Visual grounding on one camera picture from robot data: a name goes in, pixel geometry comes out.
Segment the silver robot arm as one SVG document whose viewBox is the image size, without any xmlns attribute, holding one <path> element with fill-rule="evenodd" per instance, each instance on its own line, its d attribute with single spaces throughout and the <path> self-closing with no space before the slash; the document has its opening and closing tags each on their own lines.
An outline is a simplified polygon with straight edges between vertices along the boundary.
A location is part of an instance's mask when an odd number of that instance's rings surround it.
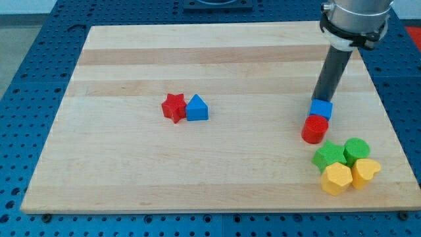
<svg viewBox="0 0 421 237">
<path fill-rule="evenodd" d="M 373 50 L 385 37 L 393 0 L 328 0 L 321 4 L 320 29 L 340 51 Z"/>
</svg>

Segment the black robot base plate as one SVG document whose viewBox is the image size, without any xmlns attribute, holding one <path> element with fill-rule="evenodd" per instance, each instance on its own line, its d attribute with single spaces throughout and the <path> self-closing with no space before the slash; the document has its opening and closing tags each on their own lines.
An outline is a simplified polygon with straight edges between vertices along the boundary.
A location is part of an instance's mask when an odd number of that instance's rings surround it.
<svg viewBox="0 0 421 237">
<path fill-rule="evenodd" d="M 252 10 L 253 0 L 183 0 L 185 11 Z"/>
</svg>

